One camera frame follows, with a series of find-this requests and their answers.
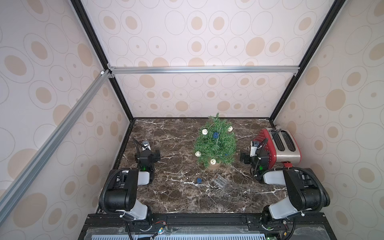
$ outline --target patterned wallpaper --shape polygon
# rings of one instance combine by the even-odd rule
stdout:
[[[100,73],[64,0],[0,1],[0,196]]]
[[[82,0],[112,66],[297,65],[333,0]]]
[[[0,240],[77,240],[127,129],[107,82],[3,223]]]
[[[275,121],[329,193],[339,240],[384,236],[383,76],[384,1],[349,1]]]
[[[134,117],[269,117],[292,73],[118,74]]]

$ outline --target aluminum rail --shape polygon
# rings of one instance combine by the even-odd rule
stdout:
[[[28,190],[28,187],[32,184],[33,180],[56,151],[61,141],[82,115],[97,91],[99,91],[100,87],[110,76],[111,74],[109,73],[109,70],[104,70],[103,75],[99,75],[96,80],[93,81],[79,101],[77,101],[75,106],[70,110],[66,118],[59,124],[59,126],[57,126],[48,140],[35,154],[34,158],[24,168],[24,171],[20,173],[5,192],[3,198],[0,200],[0,226],[23,197],[24,193]]]
[[[111,67],[112,74],[154,73],[297,73],[299,66],[215,66],[215,67]]]

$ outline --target artificial pine tree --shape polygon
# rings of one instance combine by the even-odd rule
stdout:
[[[208,167],[215,163],[231,164],[235,158],[236,137],[230,122],[210,116],[205,126],[199,129],[195,143],[195,155],[198,162]]]

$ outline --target dark brown marble surface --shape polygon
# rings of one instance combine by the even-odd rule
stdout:
[[[250,141],[269,122],[258,119],[229,119],[237,137],[237,153],[231,166],[205,169],[197,163],[194,143],[206,119],[138,119],[131,136],[149,140],[151,149],[159,149],[152,184],[139,186],[137,199],[153,213],[255,213],[286,197],[283,186],[260,184],[250,176],[250,165],[240,163],[240,150],[249,152]],[[135,146],[129,139],[120,168],[136,167]],[[212,181],[219,173],[228,181],[224,190]],[[196,184],[197,178],[202,184]]]

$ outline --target aluminum frame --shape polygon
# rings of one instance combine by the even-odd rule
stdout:
[[[110,67],[112,74],[154,73],[297,73],[299,66],[215,66],[215,67]]]
[[[87,108],[93,97],[99,91],[100,87],[111,76],[109,70],[104,70],[103,75],[99,75],[90,87],[81,96],[79,101],[73,106],[66,118],[57,126],[55,131],[50,135],[48,140],[35,154],[30,163],[24,168],[24,171],[15,179],[8,188],[3,198],[0,200],[0,226],[10,215],[13,208],[23,197],[34,179],[43,169],[50,157],[56,151],[64,137],[69,133],[73,125]]]
[[[110,69],[110,65],[108,64],[107,57],[104,54],[103,48],[100,45],[99,39],[97,38],[97,35],[92,27],[92,24],[88,18],[88,15],[84,9],[83,4],[81,3],[81,0],[70,0],[72,3],[73,9],[75,13],[77,14],[79,21],[83,25],[84,31],[88,36],[89,42],[92,44],[93,49],[95,50],[97,57],[99,58],[99,61],[104,69]],[[111,85],[113,87],[113,90],[116,93],[117,98],[120,101],[120,104],[122,108],[124,109],[125,114],[128,117],[129,121],[133,120],[133,115],[131,110],[128,107],[127,101],[124,98],[124,95],[121,91],[121,88],[119,87],[119,84],[114,76],[112,76],[109,81],[111,82]]]

